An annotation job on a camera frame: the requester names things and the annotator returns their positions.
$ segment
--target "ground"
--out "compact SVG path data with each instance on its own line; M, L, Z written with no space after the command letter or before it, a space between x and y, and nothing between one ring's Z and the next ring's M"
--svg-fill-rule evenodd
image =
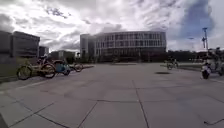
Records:
M223 128L224 77L160 64L95 65L1 85L0 113L11 128Z

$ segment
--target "street lamp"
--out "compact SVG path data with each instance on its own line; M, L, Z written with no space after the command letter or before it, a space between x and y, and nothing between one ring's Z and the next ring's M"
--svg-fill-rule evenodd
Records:
M204 31L205 33L205 37L202 38L202 41L204 43L204 47L206 46L206 50L208 51L208 38L207 38L207 29L208 28L202 28L202 30Z

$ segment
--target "building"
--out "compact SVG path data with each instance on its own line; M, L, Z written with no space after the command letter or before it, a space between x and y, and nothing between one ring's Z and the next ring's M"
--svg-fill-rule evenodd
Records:
M149 61L152 56L166 52L166 33L129 31L94 36L84 34L80 36L80 52L82 57L93 55L98 60L126 58Z
M60 50L60 51L53 51L50 53L51 58L54 60L64 60L66 58L75 58L75 53L74 52L69 52L69 51L64 51L64 50Z
M91 36L89 34L80 35L80 54L82 58L94 59L94 41L94 36Z
M12 34L0 31L0 54L1 56L12 56Z
M44 46L39 46L39 56L44 56L45 54L49 54L49 48Z
M39 54L40 37L23 32L13 33L13 56L36 58Z

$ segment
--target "curved building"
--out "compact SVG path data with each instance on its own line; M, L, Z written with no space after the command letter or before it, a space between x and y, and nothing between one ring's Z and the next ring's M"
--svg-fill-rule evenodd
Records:
M166 33L127 31L83 34L80 36L81 55L91 58L144 58L166 52Z

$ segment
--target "sky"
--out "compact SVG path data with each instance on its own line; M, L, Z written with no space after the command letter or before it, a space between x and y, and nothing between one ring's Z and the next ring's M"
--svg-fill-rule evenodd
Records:
M224 48L223 0L0 0L0 30L41 37L50 50L78 50L80 34L165 31L169 50Z

